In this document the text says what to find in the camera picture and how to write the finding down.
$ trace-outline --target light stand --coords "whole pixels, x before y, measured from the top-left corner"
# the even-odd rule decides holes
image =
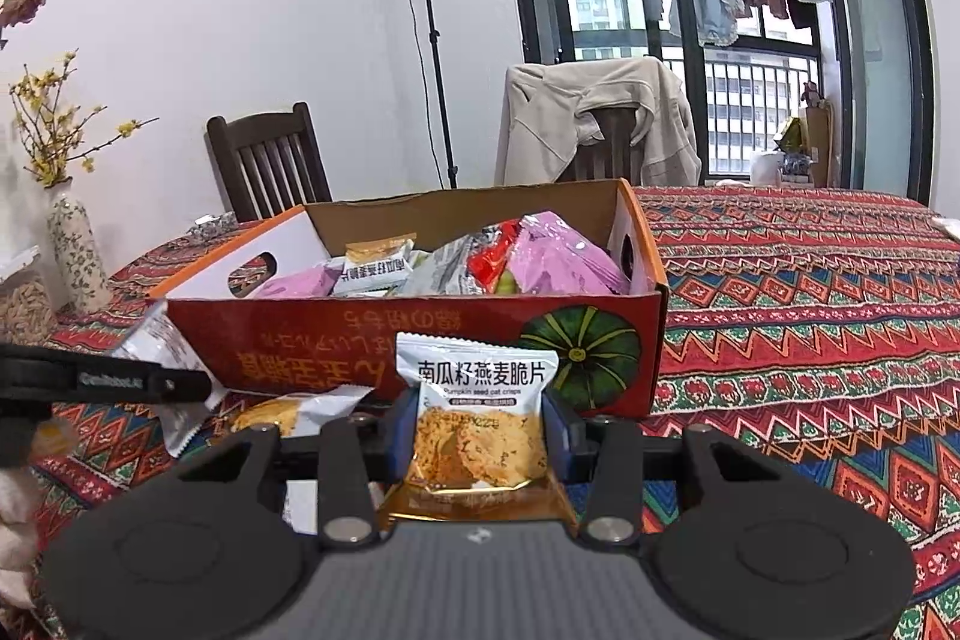
[[[450,181],[450,188],[457,187],[457,167],[453,164],[453,147],[450,145],[450,122],[446,116],[446,97],[443,95],[443,73],[440,72],[440,48],[437,40],[440,31],[433,18],[433,0],[426,0],[426,19],[430,26],[430,49],[433,53],[433,73],[437,79],[437,102],[440,104],[440,126],[443,128],[443,147],[446,150],[446,176]]]

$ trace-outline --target chair backrest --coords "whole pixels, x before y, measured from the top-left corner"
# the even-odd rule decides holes
[[[332,201],[310,111],[265,112],[206,124],[227,197],[237,220],[270,218],[295,204]]]
[[[610,107],[595,109],[592,114],[600,126],[603,140],[594,145],[580,145],[558,182],[623,177],[630,180],[631,185],[640,185],[643,145],[630,147],[630,136],[637,123],[637,108]]]

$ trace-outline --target pink snack package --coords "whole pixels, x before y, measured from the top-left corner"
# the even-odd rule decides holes
[[[321,263],[309,269],[267,280],[251,295],[251,299],[320,299],[333,290],[340,273],[344,270],[343,259]]]
[[[520,218],[507,268],[523,293],[624,295],[630,290],[616,262],[552,212]]]

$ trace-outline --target floral vase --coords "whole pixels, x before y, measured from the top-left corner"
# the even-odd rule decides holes
[[[67,180],[48,189],[47,230],[70,303],[78,313],[96,313],[109,304],[110,287],[93,241],[90,218],[80,200],[70,193],[70,185]]]

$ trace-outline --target patterned tablecloth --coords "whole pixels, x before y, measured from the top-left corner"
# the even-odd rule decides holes
[[[901,640],[960,634],[960,244],[905,199],[846,191],[640,189],[672,297],[650,434],[708,422],[885,518],[910,543],[915,598]],[[51,340],[112,348],[143,292],[198,248],[174,241],[115,276],[112,306]],[[191,443],[246,405],[232,395]],[[82,436],[37,466],[45,541],[78,512],[170,464],[137,405],[62,405]],[[587,487],[571,488],[582,506]],[[676,517],[669,485],[646,488],[644,525]],[[14,632],[59,627],[42,605]]]

